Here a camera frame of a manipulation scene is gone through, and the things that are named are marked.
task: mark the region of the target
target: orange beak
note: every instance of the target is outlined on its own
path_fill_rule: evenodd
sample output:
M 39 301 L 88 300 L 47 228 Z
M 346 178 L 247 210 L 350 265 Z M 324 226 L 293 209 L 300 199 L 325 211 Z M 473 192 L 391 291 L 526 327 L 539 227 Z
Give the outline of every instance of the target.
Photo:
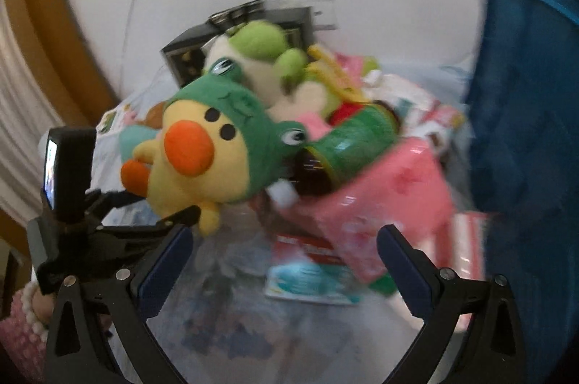
M 213 164 L 213 141 L 194 121 L 183 119 L 172 124 L 165 133 L 163 145 L 169 163 L 186 177 L 198 177 Z

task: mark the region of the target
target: green and white plush toy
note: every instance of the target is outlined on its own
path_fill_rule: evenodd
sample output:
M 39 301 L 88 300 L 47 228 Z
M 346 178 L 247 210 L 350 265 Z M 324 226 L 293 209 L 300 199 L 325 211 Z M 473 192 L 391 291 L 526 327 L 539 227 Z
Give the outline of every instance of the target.
M 274 121 L 289 121 L 308 112 L 321 114 L 327 106 L 325 86 L 303 81 L 308 56 L 290 48 L 277 25 L 250 21 L 233 36 L 219 36 L 207 54 L 206 69 L 223 58 L 241 68 L 242 84 L 255 93 Z

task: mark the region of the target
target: plush toy eye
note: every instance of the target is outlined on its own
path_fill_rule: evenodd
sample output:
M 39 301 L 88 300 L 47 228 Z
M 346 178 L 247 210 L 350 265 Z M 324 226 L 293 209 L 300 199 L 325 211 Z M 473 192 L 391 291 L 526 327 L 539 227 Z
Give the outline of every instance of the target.
M 213 67 L 211 67 L 209 72 L 212 73 L 213 75 L 223 75 L 224 73 L 229 72 L 230 70 L 234 69 L 235 67 L 238 67 L 238 65 L 235 61 L 232 61 L 231 59 L 224 58 L 224 59 L 220 59 L 217 62 L 215 62 L 215 64 L 213 64 Z
M 306 133 L 301 129 L 290 129 L 282 134 L 282 142 L 286 145 L 300 145 L 306 140 Z
M 218 109 L 209 108 L 205 112 L 205 121 L 209 121 L 210 123 L 215 123 L 215 121 L 217 121 L 219 119 L 219 116 L 221 116 L 221 113 L 219 112 Z
M 237 131 L 233 125 L 223 125 L 219 130 L 219 136 L 225 141 L 230 141 L 235 137 Z

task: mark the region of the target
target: stuffed animal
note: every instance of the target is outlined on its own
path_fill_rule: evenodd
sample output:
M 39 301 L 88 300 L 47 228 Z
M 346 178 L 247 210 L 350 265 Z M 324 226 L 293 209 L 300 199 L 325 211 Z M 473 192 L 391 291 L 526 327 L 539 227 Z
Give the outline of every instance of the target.
M 124 187 L 161 217 L 199 206 L 204 236 L 218 229 L 220 204 L 282 177 L 284 161 L 306 142 L 303 125 L 272 121 L 242 77 L 232 60 L 215 62 L 166 103 L 160 137 L 137 145 L 121 169 Z
M 307 55 L 290 48 L 284 30 L 277 25 L 250 21 L 233 36 L 219 36 L 207 54 L 206 68 L 223 58 L 241 68 L 242 84 L 256 94 L 274 121 L 321 113 L 328 106 L 329 95 L 323 84 L 302 82 Z
M 125 163 L 132 158 L 132 151 L 141 142 L 155 139 L 163 127 L 163 108 L 165 102 L 157 103 L 147 112 L 145 119 L 137 119 L 137 113 L 131 111 L 125 115 L 125 128 L 119 135 L 121 161 Z

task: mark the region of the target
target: bottle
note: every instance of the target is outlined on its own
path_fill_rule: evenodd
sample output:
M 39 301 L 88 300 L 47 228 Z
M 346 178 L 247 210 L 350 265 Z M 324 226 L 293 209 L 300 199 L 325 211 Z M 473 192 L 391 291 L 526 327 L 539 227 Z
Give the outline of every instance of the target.
M 337 190 L 398 141 L 400 121 L 383 104 L 367 105 L 296 156 L 291 182 L 300 196 Z

